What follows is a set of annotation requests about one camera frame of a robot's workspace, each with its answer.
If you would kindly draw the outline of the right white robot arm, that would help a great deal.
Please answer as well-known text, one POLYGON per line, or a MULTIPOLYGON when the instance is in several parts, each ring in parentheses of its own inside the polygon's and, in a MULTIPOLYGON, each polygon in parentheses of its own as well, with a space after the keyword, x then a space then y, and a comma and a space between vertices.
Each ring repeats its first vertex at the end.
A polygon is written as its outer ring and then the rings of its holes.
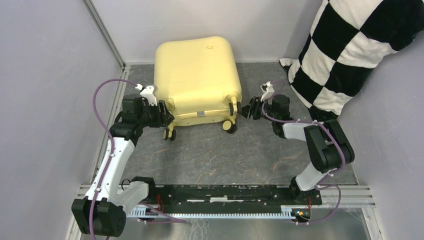
POLYGON ((323 179, 355 159, 355 152, 337 120, 294 119, 290 113, 290 99, 285 95, 277 94, 271 102, 253 97, 239 109, 247 119, 269 120, 279 138, 306 143, 310 163, 289 185, 288 196, 295 204, 302 204, 309 198, 309 191, 318 189, 323 179))

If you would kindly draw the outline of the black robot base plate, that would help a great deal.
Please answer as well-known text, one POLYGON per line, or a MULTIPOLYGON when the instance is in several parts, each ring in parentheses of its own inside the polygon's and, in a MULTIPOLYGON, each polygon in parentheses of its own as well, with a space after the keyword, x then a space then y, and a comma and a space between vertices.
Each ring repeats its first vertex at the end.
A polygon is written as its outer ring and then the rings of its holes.
POLYGON ((282 206, 320 206, 318 190, 295 192, 286 185, 157 185, 143 199, 165 214, 265 214, 282 206))

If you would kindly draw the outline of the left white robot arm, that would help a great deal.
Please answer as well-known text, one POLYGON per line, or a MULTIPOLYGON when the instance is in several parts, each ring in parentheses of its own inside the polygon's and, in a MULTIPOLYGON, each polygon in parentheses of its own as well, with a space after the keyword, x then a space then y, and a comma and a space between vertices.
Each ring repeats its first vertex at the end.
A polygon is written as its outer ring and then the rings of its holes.
POLYGON ((119 184, 129 157, 146 127, 166 127, 174 120, 164 100, 136 94, 124 96, 122 110, 109 129, 107 149, 97 176, 82 199, 75 199, 71 211, 82 234, 119 237, 127 216, 143 201, 157 198, 154 179, 134 177, 119 193, 119 184))

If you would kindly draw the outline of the yellow hard-shell suitcase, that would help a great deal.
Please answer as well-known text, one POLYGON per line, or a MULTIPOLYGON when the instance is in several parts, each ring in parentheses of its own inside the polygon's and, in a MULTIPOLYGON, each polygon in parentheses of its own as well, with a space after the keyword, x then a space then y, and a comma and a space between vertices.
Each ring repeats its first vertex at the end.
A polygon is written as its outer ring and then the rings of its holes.
POLYGON ((231 44, 221 36, 162 43, 155 51, 155 96, 174 120, 163 132, 174 141, 176 127, 222 123, 233 134, 241 112, 242 87, 231 44))

